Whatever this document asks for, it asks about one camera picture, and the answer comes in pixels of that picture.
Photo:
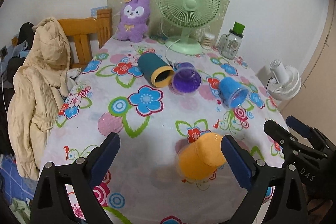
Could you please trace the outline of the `orange plastic cup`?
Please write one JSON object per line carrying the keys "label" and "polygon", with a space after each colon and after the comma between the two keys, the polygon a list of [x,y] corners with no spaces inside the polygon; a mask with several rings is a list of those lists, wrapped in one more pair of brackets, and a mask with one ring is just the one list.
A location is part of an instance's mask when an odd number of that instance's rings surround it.
{"label": "orange plastic cup", "polygon": [[227,161],[222,153],[223,135],[213,132],[200,136],[177,154],[177,171],[182,178],[201,181],[210,178]]}

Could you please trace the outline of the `blue plastic cup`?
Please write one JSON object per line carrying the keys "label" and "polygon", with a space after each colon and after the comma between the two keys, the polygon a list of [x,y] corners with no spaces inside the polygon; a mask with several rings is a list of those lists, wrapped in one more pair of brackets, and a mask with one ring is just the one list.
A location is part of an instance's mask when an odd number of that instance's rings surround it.
{"label": "blue plastic cup", "polygon": [[232,77],[225,77],[219,83],[220,98],[231,109],[241,106],[249,96],[249,90]]}

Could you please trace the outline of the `purple plastic cup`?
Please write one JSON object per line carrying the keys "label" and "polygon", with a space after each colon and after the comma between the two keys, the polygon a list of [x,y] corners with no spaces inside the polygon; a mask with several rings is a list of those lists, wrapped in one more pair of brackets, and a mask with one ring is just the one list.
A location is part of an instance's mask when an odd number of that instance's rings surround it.
{"label": "purple plastic cup", "polygon": [[179,94],[191,94],[201,86],[202,77],[195,67],[188,62],[178,63],[171,86]]}

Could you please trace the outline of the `teal cup with yellow rim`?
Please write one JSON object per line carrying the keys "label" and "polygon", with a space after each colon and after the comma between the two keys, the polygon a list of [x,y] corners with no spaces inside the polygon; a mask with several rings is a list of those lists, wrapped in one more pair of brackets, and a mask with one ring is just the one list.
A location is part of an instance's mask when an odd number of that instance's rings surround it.
{"label": "teal cup with yellow rim", "polygon": [[139,57],[137,64],[143,76],[152,86],[164,88],[171,84],[174,75],[173,68],[155,53],[143,53]]}

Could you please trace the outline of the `white clip fan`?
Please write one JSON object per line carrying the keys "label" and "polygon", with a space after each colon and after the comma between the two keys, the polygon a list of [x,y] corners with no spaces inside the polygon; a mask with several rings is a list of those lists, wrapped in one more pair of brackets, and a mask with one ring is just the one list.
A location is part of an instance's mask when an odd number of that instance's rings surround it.
{"label": "white clip fan", "polygon": [[273,78],[266,89],[273,99],[288,101],[299,93],[302,81],[296,68],[276,59],[270,63],[269,69]]}

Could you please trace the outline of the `blue checkered bedding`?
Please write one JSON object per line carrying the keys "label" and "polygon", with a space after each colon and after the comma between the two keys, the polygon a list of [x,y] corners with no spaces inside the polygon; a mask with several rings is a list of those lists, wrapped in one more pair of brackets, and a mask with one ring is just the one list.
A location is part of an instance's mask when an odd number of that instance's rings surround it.
{"label": "blue checkered bedding", "polygon": [[19,223],[30,223],[30,202],[34,198],[34,184],[22,178],[11,155],[1,155],[1,193],[9,211]]}

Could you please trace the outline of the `glass jar with green lid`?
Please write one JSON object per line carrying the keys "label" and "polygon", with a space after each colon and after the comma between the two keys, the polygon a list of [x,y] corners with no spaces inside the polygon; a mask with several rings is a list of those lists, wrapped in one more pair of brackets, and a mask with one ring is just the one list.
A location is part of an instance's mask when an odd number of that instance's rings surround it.
{"label": "glass jar with green lid", "polygon": [[235,22],[228,34],[223,34],[218,42],[219,52],[227,59],[233,60],[240,48],[245,26]]}

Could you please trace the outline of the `floral tablecloth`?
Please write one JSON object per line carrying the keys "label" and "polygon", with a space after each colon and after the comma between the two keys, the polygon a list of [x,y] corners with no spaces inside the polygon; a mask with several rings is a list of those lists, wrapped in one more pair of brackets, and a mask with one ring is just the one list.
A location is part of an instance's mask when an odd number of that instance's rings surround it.
{"label": "floral tablecloth", "polygon": [[[139,71],[138,58],[191,63],[202,77],[192,94],[153,87]],[[228,108],[219,83],[232,77],[249,90],[244,103]],[[118,133],[120,150],[103,182],[94,189],[114,223],[220,223],[228,220],[245,196],[224,164],[210,178],[181,178],[179,150],[200,136],[231,134],[254,159],[281,166],[280,146],[263,129],[272,119],[285,121],[241,57],[227,60],[216,50],[186,56],[167,50],[157,38],[140,43],[110,39],[93,58],[61,107],[45,147],[42,164],[70,164],[86,157],[106,135]]]}

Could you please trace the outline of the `beige puffer jacket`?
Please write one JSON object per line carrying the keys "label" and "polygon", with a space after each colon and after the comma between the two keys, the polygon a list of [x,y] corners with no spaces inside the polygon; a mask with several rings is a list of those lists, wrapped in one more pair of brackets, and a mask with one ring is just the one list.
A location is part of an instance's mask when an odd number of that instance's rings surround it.
{"label": "beige puffer jacket", "polygon": [[13,78],[8,132],[20,176],[38,180],[49,134],[68,96],[71,48],[54,17],[35,26],[33,46]]}

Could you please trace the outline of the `cotton swab container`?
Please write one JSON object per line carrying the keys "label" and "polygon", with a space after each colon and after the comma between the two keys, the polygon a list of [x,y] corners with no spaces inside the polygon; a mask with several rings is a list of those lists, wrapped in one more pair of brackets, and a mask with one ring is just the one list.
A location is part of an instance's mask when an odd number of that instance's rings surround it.
{"label": "cotton swab container", "polygon": [[204,33],[201,38],[201,46],[204,49],[210,49],[212,46],[215,45],[216,39],[215,35],[211,33]]}

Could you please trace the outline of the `green desk fan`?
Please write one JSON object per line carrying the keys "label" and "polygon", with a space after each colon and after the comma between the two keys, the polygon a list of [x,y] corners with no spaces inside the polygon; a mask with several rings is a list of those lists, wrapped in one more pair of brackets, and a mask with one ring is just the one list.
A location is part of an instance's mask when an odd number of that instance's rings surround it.
{"label": "green desk fan", "polygon": [[184,55],[199,55],[202,47],[191,33],[217,19],[222,0],[158,0],[163,18],[181,29],[180,35],[167,38],[165,46]]}

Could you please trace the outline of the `wooden chair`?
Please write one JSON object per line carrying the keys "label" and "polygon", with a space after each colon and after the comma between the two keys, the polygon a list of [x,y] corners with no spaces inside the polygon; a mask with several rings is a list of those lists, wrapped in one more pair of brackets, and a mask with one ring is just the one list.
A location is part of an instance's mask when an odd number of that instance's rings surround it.
{"label": "wooden chair", "polygon": [[90,36],[96,34],[102,48],[112,37],[112,10],[100,9],[95,17],[84,19],[43,19],[33,26],[33,46],[19,68],[65,72],[83,68],[92,60]]}

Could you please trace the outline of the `purple plush bunny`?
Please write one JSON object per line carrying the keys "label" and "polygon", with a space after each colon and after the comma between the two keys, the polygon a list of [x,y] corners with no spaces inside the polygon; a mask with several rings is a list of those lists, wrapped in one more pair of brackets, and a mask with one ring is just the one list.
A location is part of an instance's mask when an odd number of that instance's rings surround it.
{"label": "purple plush bunny", "polygon": [[120,12],[117,40],[139,43],[148,31],[150,0],[125,0]]}

